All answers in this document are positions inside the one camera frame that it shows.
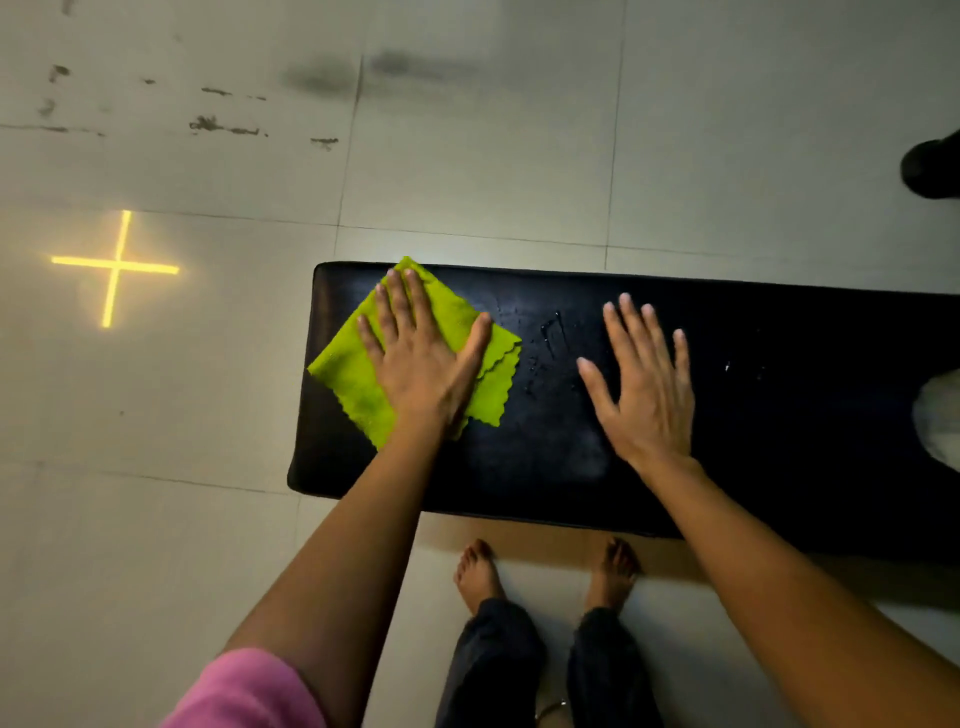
projected light cross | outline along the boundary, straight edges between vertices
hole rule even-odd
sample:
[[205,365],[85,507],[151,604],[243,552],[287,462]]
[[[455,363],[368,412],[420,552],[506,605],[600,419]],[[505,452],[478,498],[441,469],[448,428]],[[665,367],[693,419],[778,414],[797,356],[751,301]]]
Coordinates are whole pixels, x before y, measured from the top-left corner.
[[134,263],[123,259],[123,251],[127,246],[127,232],[130,230],[130,220],[133,213],[128,209],[123,211],[120,219],[120,232],[117,235],[116,249],[113,260],[96,257],[73,257],[71,255],[54,255],[50,259],[58,265],[80,265],[85,268],[107,268],[110,278],[107,283],[107,300],[104,301],[104,316],[100,321],[103,328],[110,328],[113,323],[113,307],[116,304],[117,284],[120,282],[120,271],[135,273],[164,273],[175,276],[180,272],[176,265],[162,265],[160,263]]

bare foot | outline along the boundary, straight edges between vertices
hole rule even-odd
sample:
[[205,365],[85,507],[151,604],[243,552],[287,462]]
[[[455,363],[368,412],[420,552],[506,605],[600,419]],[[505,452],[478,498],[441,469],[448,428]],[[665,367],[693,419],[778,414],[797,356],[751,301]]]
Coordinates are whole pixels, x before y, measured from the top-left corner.
[[477,613],[484,599],[506,596],[500,586],[500,577],[496,574],[490,546],[480,539],[467,546],[460,555],[460,563],[453,574],[453,583],[460,590],[460,596],[464,598],[472,615]]
[[640,562],[630,544],[611,536],[604,546],[600,563],[593,570],[585,613],[597,607],[607,607],[620,614],[639,575]]

pink sleeve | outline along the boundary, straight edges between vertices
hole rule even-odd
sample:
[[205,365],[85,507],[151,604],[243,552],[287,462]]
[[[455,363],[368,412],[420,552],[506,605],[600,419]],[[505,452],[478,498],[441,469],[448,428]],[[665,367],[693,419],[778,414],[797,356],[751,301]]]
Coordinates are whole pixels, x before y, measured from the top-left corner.
[[326,728],[297,671],[260,649],[237,649],[206,666],[162,728]]

cleaning cloth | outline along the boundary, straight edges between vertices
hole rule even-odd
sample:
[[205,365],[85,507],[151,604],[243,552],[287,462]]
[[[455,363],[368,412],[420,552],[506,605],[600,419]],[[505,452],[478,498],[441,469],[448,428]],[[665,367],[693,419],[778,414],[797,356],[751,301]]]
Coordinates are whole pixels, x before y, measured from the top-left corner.
[[[395,267],[398,271],[413,268],[420,274],[440,333],[452,350],[458,352],[462,349],[474,319],[480,315],[479,311],[410,257],[404,257]],[[373,364],[360,341],[357,331],[357,317],[360,314],[367,316],[373,333],[380,344],[383,344],[383,332],[377,323],[376,303],[371,291],[350,314],[347,322],[337,331],[320,356],[307,367],[307,371],[333,390],[350,419],[363,430],[376,448],[380,449],[393,429],[395,415],[386,395],[376,382]],[[507,402],[519,360],[520,338],[494,324],[473,396],[463,421],[454,433],[455,437],[460,436],[468,417],[494,427],[500,425],[503,406]]]

pant leg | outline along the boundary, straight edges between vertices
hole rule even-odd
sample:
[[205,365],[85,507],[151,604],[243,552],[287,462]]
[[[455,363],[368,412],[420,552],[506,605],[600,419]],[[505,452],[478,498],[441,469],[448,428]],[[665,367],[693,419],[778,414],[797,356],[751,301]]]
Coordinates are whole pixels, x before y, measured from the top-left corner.
[[533,728],[546,647],[530,616],[486,599],[457,642],[437,728]]
[[576,728],[661,728],[634,638],[612,609],[588,612],[573,638],[566,691]]

